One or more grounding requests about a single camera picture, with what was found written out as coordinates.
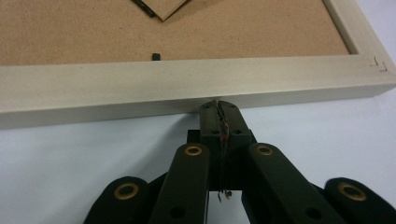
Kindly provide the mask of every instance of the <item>wooden frame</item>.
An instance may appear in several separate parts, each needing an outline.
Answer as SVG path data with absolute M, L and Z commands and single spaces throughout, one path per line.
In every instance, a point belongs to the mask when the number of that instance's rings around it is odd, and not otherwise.
M 0 66 L 0 129 L 374 96 L 396 66 L 355 0 L 323 0 L 351 53 L 254 59 Z

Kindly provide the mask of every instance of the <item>dark object on cork board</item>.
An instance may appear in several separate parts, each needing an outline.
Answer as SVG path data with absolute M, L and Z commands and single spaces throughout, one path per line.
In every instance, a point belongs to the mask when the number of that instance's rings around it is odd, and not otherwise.
M 193 0 L 166 21 L 130 0 L 0 0 L 0 49 L 0 65 L 348 54 L 320 0 Z
M 144 12 L 146 12 L 146 14 L 148 14 L 148 16 L 150 16 L 151 18 L 155 17 L 155 12 L 153 10 L 151 10 L 151 8 L 149 8 L 144 2 L 142 2 L 141 0 L 132 0 L 138 7 L 140 7 L 140 9 L 142 9 Z
M 161 60 L 161 54 L 159 54 L 159 53 L 153 53 L 153 54 L 151 55 L 151 60 L 152 60 L 152 61 L 160 61 L 160 60 Z

